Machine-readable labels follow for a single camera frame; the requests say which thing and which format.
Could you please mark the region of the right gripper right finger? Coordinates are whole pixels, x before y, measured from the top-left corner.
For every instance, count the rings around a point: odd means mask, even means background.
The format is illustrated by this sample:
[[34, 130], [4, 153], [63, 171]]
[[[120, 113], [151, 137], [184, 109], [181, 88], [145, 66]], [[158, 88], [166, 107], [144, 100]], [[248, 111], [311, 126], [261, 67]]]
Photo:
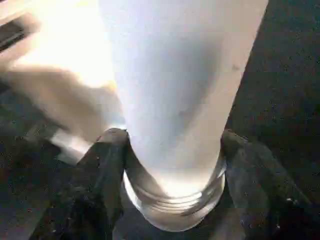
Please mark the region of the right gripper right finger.
[[320, 208], [264, 144], [227, 129], [226, 181], [247, 240], [318, 240]]

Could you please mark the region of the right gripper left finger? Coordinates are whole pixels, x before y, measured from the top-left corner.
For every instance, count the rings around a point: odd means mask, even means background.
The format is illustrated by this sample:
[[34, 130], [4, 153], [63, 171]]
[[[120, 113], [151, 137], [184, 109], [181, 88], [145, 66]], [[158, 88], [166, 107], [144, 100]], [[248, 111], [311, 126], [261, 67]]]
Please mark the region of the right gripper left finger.
[[32, 239], [111, 240], [123, 211], [121, 185], [128, 148], [126, 130], [105, 131], [53, 197]]

